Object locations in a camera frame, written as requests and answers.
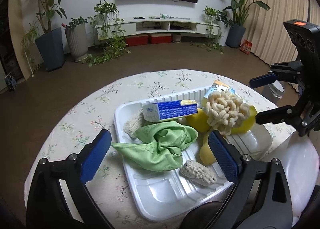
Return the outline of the blue cartoon tissue pack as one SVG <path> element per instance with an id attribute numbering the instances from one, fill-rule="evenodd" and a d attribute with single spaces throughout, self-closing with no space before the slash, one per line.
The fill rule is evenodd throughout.
<path id="1" fill-rule="evenodd" d="M 222 83 L 221 81 L 215 80 L 213 82 L 212 86 L 206 91 L 206 93 L 204 94 L 204 96 L 201 100 L 202 107 L 206 105 L 206 102 L 208 101 L 208 96 L 214 91 L 218 91 L 218 92 L 229 91 L 232 94 L 236 94 L 235 90 L 232 87 L 230 87 L 227 84 Z"/>

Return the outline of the plant in white ribbed pot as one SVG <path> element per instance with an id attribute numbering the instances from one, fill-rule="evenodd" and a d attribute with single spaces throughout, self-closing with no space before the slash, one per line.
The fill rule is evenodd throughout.
<path id="1" fill-rule="evenodd" d="M 88 43 L 86 26 L 87 19 L 83 17 L 71 18 L 68 25 L 62 23 L 65 29 L 65 35 L 68 47 L 74 62 L 80 62 L 87 58 Z"/>

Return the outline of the beige curtain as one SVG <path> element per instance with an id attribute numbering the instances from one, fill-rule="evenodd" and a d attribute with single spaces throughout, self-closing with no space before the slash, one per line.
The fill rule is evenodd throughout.
<path id="1" fill-rule="evenodd" d="M 267 64 L 293 61 L 296 47 L 283 23 L 298 19 L 319 24 L 319 4 L 316 0 L 260 0 L 270 6 L 266 11 L 257 5 L 249 9 L 244 39 L 252 43 L 251 51 Z"/>

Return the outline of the beige knitted cloth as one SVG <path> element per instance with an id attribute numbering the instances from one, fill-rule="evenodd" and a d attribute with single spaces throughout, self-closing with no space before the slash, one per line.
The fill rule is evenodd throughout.
<path id="1" fill-rule="evenodd" d="M 211 186 L 217 182 L 216 172 L 193 160 L 186 161 L 180 173 L 190 181 L 202 186 Z"/>
<path id="2" fill-rule="evenodd" d="M 144 125 L 144 122 L 143 109 L 140 109 L 125 122 L 124 132 L 127 133 L 131 139 L 135 140 L 137 138 L 135 132 Z"/>

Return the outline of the small potted vine plant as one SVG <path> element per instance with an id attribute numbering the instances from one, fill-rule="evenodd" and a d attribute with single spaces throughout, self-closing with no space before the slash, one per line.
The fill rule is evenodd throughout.
<path id="1" fill-rule="evenodd" d="M 207 52 L 216 50 L 220 54 L 223 54 L 223 48 L 222 45 L 220 45 L 220 40 L 223 35 L 222 26 L 228 28 L 231 26 L 232 21 L 226 11 L 206 6 L 203 12 L 204 21 L 207 27 L 206 31 L 208 32 L 207 41 L 203 44 L 196 44 L 194 42 L 191 42 L 190 44 L 192 46 L 205 49 Z"/>

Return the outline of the blue white tissue pack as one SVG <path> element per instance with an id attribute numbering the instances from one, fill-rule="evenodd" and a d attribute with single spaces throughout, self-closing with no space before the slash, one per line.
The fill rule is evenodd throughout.
<path id="1" fill-rule="evenodd" d="M 152 123 L 175 120 L 198 112 L 195 100 L 150 103 L 142 107 L 144 120 Z"/>

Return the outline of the tall plant in blue pot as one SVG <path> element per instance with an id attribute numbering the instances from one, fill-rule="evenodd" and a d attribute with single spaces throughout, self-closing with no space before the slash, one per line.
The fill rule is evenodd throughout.
<path id="1" fill-rule="evenodd" d="M 65 63 L 61 27 L 53 28 L 54 16 L 67 18 L 61 7 L 61 0 L 36 0 L 36 18 L 43 30 L 43 35 L 35 39 L 36 46 L 48 72 L 61 68 Z"/>

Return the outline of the red storage box left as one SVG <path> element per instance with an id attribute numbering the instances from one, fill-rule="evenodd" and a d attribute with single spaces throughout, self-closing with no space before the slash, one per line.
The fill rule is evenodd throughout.
<path id="1" fill-rule="evenodd" d="M 148 44 L 148 35 L 139 34 L 125 37 L 125 43 L 127 46 L 138 46 Z"/>

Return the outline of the red bag on floor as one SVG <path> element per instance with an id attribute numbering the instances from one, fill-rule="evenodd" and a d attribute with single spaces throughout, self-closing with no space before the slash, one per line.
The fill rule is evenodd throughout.
<path id="1" fill-rule="evenodd" d="M 249 54 L 251 52 L 252 43 L 248 40 L 244 40 L 243 43 L 240 46 L 240 51 Z"/>

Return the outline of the red storage box right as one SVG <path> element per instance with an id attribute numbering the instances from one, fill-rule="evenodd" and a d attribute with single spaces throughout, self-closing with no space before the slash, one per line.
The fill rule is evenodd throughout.
<path id="1" fill-rule="evenodd" d="M 172 40 L 171 33 L 153 33 L 149 34 L 151 44 L 167 44 Z"/>

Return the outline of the green cloth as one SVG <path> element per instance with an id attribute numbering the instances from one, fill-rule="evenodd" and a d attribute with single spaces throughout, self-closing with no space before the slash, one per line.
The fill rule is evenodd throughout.
<path id="1" fill-rule="evenodd" d="M 197 140 L 198 131 L 169 121 L 141 127 L 135 135 L 140 144 L 113 142 L 112 147 L 133 167 L 164 172 L 181 167 L 182 151 Z"/>

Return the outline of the white tv console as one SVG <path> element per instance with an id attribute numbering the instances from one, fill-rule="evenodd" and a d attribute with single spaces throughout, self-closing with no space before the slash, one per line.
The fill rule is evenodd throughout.
<path id="1" fill-rule="evenodd" d="M 143 18 L 123 19 L 121 24 L 125 29 L 125 37 L 139 34 L 153 33 L 180 33 L 185 35 L 207 36 L 206 23 L 193 19 L 171 19 L 171 18 Z"/>

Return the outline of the trailing green plant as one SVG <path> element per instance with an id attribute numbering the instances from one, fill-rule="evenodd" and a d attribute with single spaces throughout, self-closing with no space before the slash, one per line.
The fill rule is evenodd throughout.
<path id="1" fill-rule="evenodd" d="M 93 10 L 94 15 L 89 17 L 89 23 L 97 36 L 102 52 L 95 55 L 89 54 L 82 60 L 88 67 L 112 61 L 124 53 L 129 53 L 126 49 L 126 31 L 121 25 L 124 20 L 119 17 L 116 4 L 101 0 Z"/>

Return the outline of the floral tablecloth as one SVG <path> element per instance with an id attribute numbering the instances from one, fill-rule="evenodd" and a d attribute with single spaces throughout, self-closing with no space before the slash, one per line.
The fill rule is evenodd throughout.
<path id="1" fill-rule="evenodd" d="M 116 80 L 74 106 L 50 133 L 38 158 L 64 160 L 92 142 L 101 129 L 107 129 L 115 136 L 114 113 L 122 104 L 211 86 L 216 80 L 235 89 L 258 111 L 276 107 L 246 85 L 218 74 L 195 70 L 141 73 Z M 182 222 L 182 215 L 160 222 L 142 217 L 134 203 L 121 156 L 114 149 L 108 150 L 93 180 L 86 186 L 97 206 L 116 228 L 178 228 Z"/>

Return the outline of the large leafy plant right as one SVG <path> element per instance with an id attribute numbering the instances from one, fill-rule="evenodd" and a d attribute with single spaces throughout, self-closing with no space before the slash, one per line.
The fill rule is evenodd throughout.
<path id="1" fill-rule="evenodd" d="M 226 40 L 226 45 L 228 47 L 240 47 L 242 38 L 246 30 L 244 24 L 249 16 L 249 9 L 254 4 L 266 11 L 271 10 L 269 5 L 261 0 L 231 0 L 231 4 L 223 9 L 224 12 L 229 10 L 232 13 L 231 26 Z"/>

